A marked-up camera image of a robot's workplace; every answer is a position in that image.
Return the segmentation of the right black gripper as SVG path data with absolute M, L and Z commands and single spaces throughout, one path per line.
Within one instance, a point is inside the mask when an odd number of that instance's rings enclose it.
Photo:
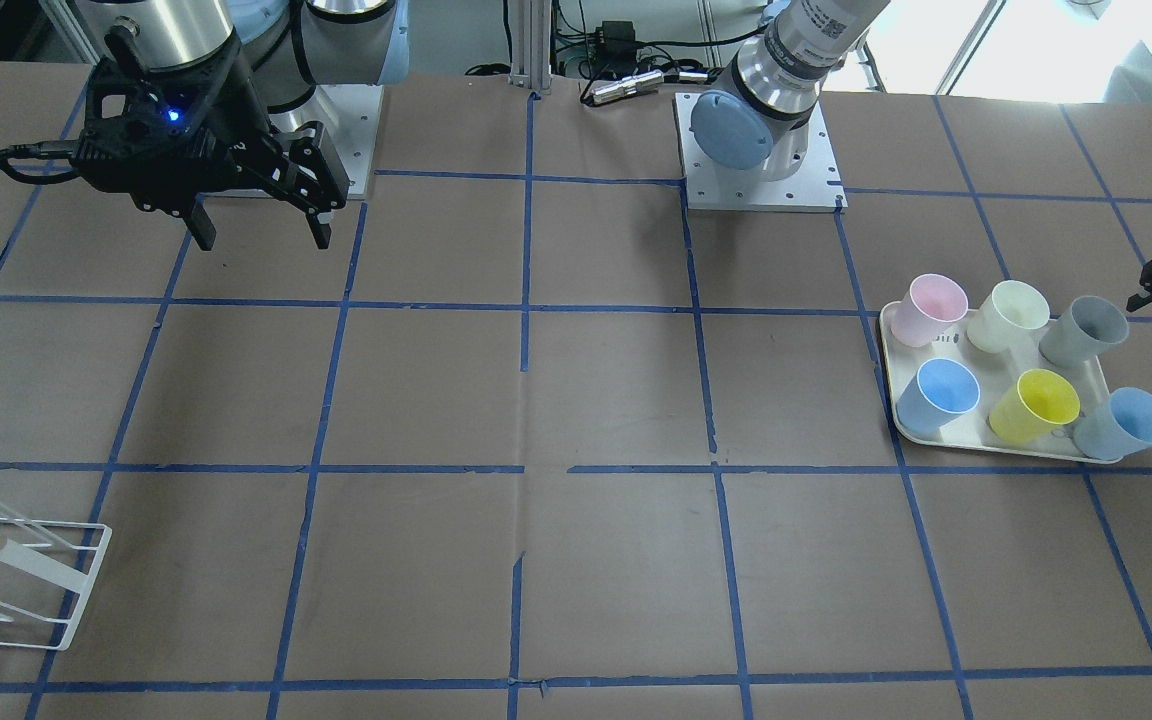
M 217 229 L 197 195 L 276 183 L 278 199 L 305 215 L 314 247 L 329 249 L 332 214 L 347 204 L 344 164 L 321 122 L 274 131 L 237 33 L 173 70 L 147 65 L 127 29 L 109 29 L 105 41 L 70 151 L 78 177 L 141 209 L 184 215 L 200 251 L 214 249 Z

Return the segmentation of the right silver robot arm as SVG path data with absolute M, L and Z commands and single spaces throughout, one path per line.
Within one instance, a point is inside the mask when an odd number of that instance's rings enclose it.
M 92 70 L 86 99 L 88 119 L 79 149 L 68 162 L 78 176 L 104 192 L 124 194 L 142 211 L 164 211 L 179 217 L 192 234 L 197 247 L 209 251 L 217 232 L 197 196 L 200 194 L 255 194 L 288 202 L 305 214 L 316 247 L 329 247 L 329 213 L 347 204 L 348 197 L 362 197 L 365 181 L 372 176 L 376 131 L 364 132 L 362 160 L 349 160 L 332 145 L 329 129 L 314 122 L 297 131 L 279 131 L 274 109 L 303 109 L 323 83 L 316 83 L 312 67 L 300 79 L 306 100 L 287 106 L 262 103 L 262 68 L 244 50 L 243 22 L 234 22 L 230 1 L 79 1 L 84 23 L 94 35 L 104 36 L 105 55 Z M 103 118 L 106 96 L 126 96 L 126 109 L 114 118 Z M 942 120 L 948 145 L 963 170 L 963 192 L 908 190 L 908 188 L 859 188 L 865 194 L 905 194 L 972 197 L 983 213 L 980 199 L 1102 202 L 1116 213 L 1123 204 L 1152 205 L 1152 197 L 1126 197 L 1102 185 L 1101 196 L 1043 194 L 978 194 L 979 187 L 967 170 L 963 146 L 945 115 L 943 96 L 929 96 L 937 118 Z M 335 346 L 342 346 L 349 314 L 358 310 L 438 310 L 471 313 L 513 313 L 520 318 L 520 347 L 529 351 L 531 316 L 535 313 L 594 314 L 687 314 L 696 323 L 700 338 L 703 314 L 741 314 L 737 306 L 703 306 L 692 291 L 689 305 L 616 304 L 532 304 L 531 251 L 532 195 L 535 184 L 660 185 L 679 190 L 685 209 L 700 209 L 703 199 L 723 200 L 719 210 L 806 210 L 841 214 L 846 209 L 844 185 L 840 179 L 826 179 L 827 152 L 824 132 L 819 145 L 803 152 L 806 169 L 788 179 L 761 179 L 760 170 L 750 179 L 744 200 L 736 202 L 735 179 L 714 179 L 717 190 L 702 187 L 708 168 L 703 156 L 698 172 L 687 179 L 599 179 L 584 176 L 538 176 L 535 160 L 535 127 L 526 126 L 526 172 L 517 174 L 473 174 L 412 170 L 393 176 L 462 179 L 462 181 L 517 181 L 524 184 L 524 259 L 520 281 L 521 301 L 516 304 L 362 304 L 353 300 L 353 286 L 342 300 L 329 306 L 335 314 Z M 1126 300 L 1126 313 L 1138 313 L 1152 304 L 1152 259 L 1140 272 L 1140 288 Z

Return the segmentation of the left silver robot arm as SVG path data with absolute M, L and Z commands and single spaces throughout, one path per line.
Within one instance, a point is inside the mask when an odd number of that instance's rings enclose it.
M 676 96 L 685 190 L 710 211 L 846 209 L 819 108 L 828 74 L 886 1 L 773 1 L 703 91 Z

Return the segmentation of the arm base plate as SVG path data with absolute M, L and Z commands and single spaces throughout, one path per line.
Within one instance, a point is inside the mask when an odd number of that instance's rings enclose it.
M 687 205 L 707 211 L 844 211 L 823 109 L 797 128 L 774 128 L 740 97 L 675 94 Z
M 365 200 L 372 177 L 376 141 L 387 88 L 325 85 L 297 108 L 270 115 L 279 131 L 291 132 L 310 120 L 320 120 L 343 162 L 348 200 Z

